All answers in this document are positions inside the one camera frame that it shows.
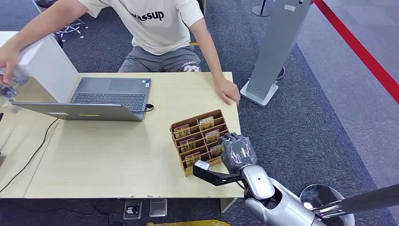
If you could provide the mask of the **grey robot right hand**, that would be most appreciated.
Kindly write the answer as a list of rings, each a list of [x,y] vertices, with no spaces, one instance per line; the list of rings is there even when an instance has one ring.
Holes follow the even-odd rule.
[[[230,174],[238,173],[247,165],[256,164],[256,153],[248,137],[226,133],[219,137],[218,143],[223,147],[221,159]]]

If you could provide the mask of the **person's left hand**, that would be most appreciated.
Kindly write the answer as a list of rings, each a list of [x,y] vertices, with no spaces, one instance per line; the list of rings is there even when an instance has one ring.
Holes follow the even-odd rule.
[[[226,104],[231,105],[234,101],[239,105],[240,94],[236,84],[225,78],[215,78],[214,84],[216,93]]]

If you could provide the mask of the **person's right hand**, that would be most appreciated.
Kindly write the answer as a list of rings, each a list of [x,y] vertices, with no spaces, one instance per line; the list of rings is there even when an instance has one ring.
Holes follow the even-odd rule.
[[[3,73],[0,74],[0,84],[9,86],[14,79],[14,70],[18,65],[19,50],[5,44],[0,48],[0,67]]]

